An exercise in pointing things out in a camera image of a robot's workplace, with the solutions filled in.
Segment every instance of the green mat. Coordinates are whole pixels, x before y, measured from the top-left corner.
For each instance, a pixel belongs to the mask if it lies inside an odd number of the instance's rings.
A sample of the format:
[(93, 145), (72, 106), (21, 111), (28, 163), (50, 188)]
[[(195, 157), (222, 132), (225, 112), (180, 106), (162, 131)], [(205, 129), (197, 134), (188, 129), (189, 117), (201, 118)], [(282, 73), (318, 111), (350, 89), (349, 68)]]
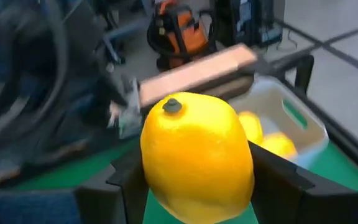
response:
[[(75, 187), (88, 180), (105, 168), (111, 160), (121, 157), (137, 145), (138, 139), (125, 143), (111, 150), (100, 152), (92, 157), (71, 162), (56, 168), (48, 174), (40, 175), (14, 187), (16, 190), (42, 190)], [(339, 184), (358, 190), (358, 167), (346, 157), (333, 143), (319, 155), (310, 171), (331, 179)], [(176, 224), (181, 223), (162, 208), (152, 193), (149, 193), (144, 223)], [(257, 223), (252, 206), (241, 216), (224, 222), (224, 224)]]

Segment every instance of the orange vacuum cleaner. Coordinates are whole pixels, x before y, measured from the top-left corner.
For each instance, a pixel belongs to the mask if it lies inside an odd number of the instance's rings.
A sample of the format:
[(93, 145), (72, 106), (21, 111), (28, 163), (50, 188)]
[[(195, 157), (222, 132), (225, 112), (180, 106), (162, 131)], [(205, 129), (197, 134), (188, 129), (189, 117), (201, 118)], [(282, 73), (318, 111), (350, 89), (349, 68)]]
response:
[[(157, 68), (166, 71), (216, 51), (216, 19), (213, 11), (200, 10), (193, 17), (189, 6), (167, 0), (155, 5), (155, 13), (147, 29), (147, 42), (160, 54)], [(211, 18), (209, 32), (201, 17)]]

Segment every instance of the lemon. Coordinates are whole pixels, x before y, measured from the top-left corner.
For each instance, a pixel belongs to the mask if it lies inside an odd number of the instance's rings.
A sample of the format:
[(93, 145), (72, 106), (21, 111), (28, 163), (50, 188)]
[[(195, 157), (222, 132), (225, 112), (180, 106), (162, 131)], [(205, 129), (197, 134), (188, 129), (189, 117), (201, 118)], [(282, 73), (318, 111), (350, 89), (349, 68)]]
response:
[(291, 139), (283, 133), (266, 135), (260, 146), (284, 159), (291, 159), (298, 154)]
[(264, 139), (264, 134), (259, 117), (250, 111), (243, 111), (239, 113), (239, 119), (246, 132), (248, 141), (260, 145)]
[(240, 215), (254, 188), (252, 157), (234, 109), (213, 96), (176, 93), (158, 102), (140, 137), (145, 178), (184, 223)]

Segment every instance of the white plastic bin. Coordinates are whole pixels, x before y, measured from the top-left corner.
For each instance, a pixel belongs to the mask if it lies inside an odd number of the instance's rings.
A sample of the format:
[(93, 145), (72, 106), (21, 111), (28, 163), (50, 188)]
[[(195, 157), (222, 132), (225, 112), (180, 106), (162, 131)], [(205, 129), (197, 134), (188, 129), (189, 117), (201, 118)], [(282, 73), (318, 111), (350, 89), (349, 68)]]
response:
[(257, 114), (264, 135), (279, 131), (286, 134), (298, 151), (298, 156), (291, 161), (305, 169), (328, 145), (324, 124), (276, 78), (255, 78), (247, 93), (228, 103), (237, 113), (251, 111)]

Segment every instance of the black frame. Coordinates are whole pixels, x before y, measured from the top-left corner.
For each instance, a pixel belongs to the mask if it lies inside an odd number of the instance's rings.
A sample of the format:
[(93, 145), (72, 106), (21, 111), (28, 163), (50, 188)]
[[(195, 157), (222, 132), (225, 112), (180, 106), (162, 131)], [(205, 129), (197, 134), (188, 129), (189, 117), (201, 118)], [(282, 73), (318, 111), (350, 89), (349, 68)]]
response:
[[(276, 63), (282, 66), (273, 69), (276, 71), (275, 76), (324, 123), (330, 140), (358, 165), (358, 139), (307, 98), (314, 57), (310, 54), (295, 54), (284, 62)], [(296, 69), (295, 86), (285, 79), (285, 72), (293, 68)]]

